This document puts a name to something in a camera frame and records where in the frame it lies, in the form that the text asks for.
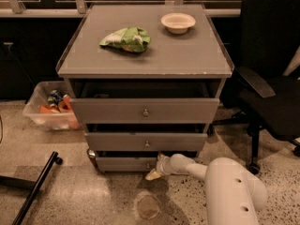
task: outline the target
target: snack bag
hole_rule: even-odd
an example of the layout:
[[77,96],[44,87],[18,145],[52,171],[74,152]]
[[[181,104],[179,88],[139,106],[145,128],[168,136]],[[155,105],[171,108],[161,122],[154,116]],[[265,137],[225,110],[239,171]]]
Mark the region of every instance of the snack bag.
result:
[[131,53],[142,53],[150,43],[148,33],[139,27],[128,27],[109,34],[99,43],[100,46],[110,46]]

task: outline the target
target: cabinet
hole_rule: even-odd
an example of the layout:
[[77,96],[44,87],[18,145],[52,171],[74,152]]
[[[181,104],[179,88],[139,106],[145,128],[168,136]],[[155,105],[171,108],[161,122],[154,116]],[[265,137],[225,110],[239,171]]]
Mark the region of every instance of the cabinet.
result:
[[[171,34],[160,18],[172,12],[193,16],[196,25]],[[98,46],[127,26],[150,34],[145,52]],[[104,172],[149,171],[159,151],[197,158],[232,74],[201,5],[93,6],[60,64],[71,106]]]

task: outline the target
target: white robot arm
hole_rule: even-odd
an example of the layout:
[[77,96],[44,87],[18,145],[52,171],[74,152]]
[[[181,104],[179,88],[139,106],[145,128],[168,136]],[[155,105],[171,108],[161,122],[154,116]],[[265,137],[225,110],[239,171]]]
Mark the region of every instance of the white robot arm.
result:
[[204,181],[209,225],[259,224],[255,210],[267,202],[266,187],[236,161],[220,157],[204,166],[181,154],[159,154],[157,167],[146,179],[171,174],[189,174]]

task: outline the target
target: plastic bin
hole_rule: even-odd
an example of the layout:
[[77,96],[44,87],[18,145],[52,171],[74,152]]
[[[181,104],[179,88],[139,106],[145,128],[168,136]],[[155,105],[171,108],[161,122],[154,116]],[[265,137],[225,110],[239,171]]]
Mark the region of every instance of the plastic bin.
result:
[[40,113],[41,105],[48,104],[51,91],[57,89],[62,94],[68,92],[64,82],[40,82],[30,97],[22,114],[30,117],[43,130],[73,130],[82,129],[78,124],[74,112]]

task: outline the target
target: drawer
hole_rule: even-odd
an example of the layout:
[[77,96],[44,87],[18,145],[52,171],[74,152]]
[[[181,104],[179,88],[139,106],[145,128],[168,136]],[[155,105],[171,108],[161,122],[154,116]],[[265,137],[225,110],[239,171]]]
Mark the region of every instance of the drawer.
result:
[[80,123],[211,123],[218,98],[74,98]]
[[201,151],[207,134],[188,133],[86,133],[94,151]]
[[101,172],[150,172],[157,165],[156,157],[97,157]]

